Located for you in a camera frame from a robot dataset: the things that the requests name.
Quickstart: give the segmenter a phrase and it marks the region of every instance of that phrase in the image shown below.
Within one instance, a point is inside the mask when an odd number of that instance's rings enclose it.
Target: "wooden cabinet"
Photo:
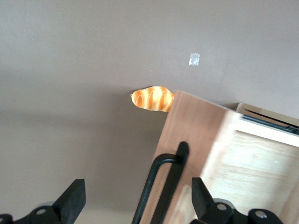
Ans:
[[[242,119],[242,115],[184,92],[177,92],[154,158],[175,154],[180,142],[189,158],[165,224],[190,223],[192,177],[202,177],[214,198],[248,214],[268,209],[285,224],[299,223],[299,136]],[[150,223],[170,165],[163,165],[149,196],[142,224]]]

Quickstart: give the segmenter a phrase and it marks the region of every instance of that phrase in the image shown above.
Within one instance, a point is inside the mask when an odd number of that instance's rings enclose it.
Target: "light wood surface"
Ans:
[[[177,92],[154,158],[175,154],[181,141],[190,155],[164,224],[194,218],[192,177],[202,177],[214,198],[241,213],[268,209],[285,224],[298,223],[299,136],[243,120],[241,114]],[[159,171],[141,223],[150,223],[170,166]]]
[[[181,141],[186,141],[189,144],[190,154],[164,223],[169,223],[183,187],[186,184],[191,186],[192,177],[200,175],[227,111],[228,109],[224,107],[211,104],[184,92],[176,93],[154,158],[163,153],[175,154]],[[142,224],[150,223],[169,167],[163,165],[157,174],[141,219]]]

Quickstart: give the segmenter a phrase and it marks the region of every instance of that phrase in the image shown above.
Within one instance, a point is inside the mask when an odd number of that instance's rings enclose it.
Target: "toy bread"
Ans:
[[[175,94],[162,86],[152,86],[131,94],[135,106],[149,111],[168,112]]]

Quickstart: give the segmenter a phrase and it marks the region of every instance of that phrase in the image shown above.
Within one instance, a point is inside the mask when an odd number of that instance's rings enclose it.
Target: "black clamp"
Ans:
[[[16,221],[9,214],[2,214],[0,224],[73,224],[85,203],[85,181],[74,180],[52,206],[38,207]]]
[[[216,203],[200,177],[192,178],[192,204],[198,220],[191,224],[282,224],[265,209],[252,209],[246,216],[226,203]]]

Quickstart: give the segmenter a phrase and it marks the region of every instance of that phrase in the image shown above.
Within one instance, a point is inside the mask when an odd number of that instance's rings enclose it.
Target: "screw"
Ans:
[[[40,209],[36,212],[37,215],[41,215],[46,212],[46,209]]]
[[[263,211],[256,211],[256,216],[260,218],[266,218],[267,215]]]
[[[218,204],[217,205],[217,208],[219,209],[219,210],[221,210],[221,211],[225,211],[227,208],[226,208],[226,206],[224,205],[224,204]]]

